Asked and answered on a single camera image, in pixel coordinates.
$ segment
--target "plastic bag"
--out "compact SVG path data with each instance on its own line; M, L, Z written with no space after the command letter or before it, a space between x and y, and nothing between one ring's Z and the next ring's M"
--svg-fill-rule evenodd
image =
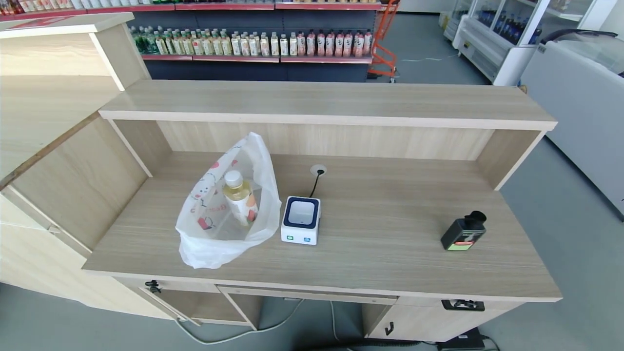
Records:
M258 202L251 228L232 216L223 195L223 177L231 170L250 182ZM184 202L175 224L182 260L193 268L221 267L275 234L280 207L269 151L261 136L249 133L210 167Z

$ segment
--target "bottle cap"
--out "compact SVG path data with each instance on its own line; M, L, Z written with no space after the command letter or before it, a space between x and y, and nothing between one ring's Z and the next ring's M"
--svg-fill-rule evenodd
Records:
M228 187L240 187L243 183L243 176L238 171L230 171L225 174L225 183Z

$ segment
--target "refrigerator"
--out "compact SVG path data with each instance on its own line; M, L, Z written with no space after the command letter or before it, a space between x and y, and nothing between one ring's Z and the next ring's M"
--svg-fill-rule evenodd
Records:
M558 120L546 136L624 220L624 41L610 32L554 32L519 86Z

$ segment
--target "bottle label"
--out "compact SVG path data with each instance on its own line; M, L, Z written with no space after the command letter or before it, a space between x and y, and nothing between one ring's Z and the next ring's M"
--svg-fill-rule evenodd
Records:
M249 194L242 200L231 200L229 197L225 197L230 205L230 210L234 218L242 225L249 225L256 220L258 215L258 204L253 194Z

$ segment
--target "wood grain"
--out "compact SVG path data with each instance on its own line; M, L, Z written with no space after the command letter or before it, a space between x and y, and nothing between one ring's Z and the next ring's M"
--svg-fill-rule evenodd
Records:
M283 297L288 299L323 300L354 302L357 304L380 304L392 305L396 302L396 296L385 295L353 295L353 294L322 294L319 292L305 290L284 290L284 289L250 289L244 287L218 287L221 292L240 295L258 295L270 297Z
M137 57L134 40L126 35L127 26L119 24L89 37L120 91L139 79L150 79L143 59Z
M0 46L2 76L110 75L88 34L2 39Z
M272 123L158 121L158 125L174 151L226 152L249 132L255 132L272 154L471 161L477 159L494 132Z
M0 282L98 309L169 318L112 277L81 270L86 261L83 256L3 196L0 196L0 222Z
M515 87L337 82L139 81L107 119L551 130Z
M145 173L152 177L171 154L171 147L155 121L124 121L109 119L130 153Z
M498 317L506 310L483 312L448 311L442 307L392 306L369 337L375 339L425 340L445 342L459 334ZM394 330L386 335L390 322Z
M110 124L100 118L12 186L54 225L93 249L146 178Z
M310 166L327 166L315 194L323 208L318 245L287 244L277 233L219 269L193 269L180 258L174 226L190 189L219 156L174 152L128 203L84 269L350 294L560 299L522 227L474 161L272 155L282 201L309 195ZM487 234L466 252L445 251L440 237L475 209L488 216Z
M507 179L542 140L545 132L495 131L477 163L494 190L500 190Z
M118 93L110 77L0 77L0 178Z

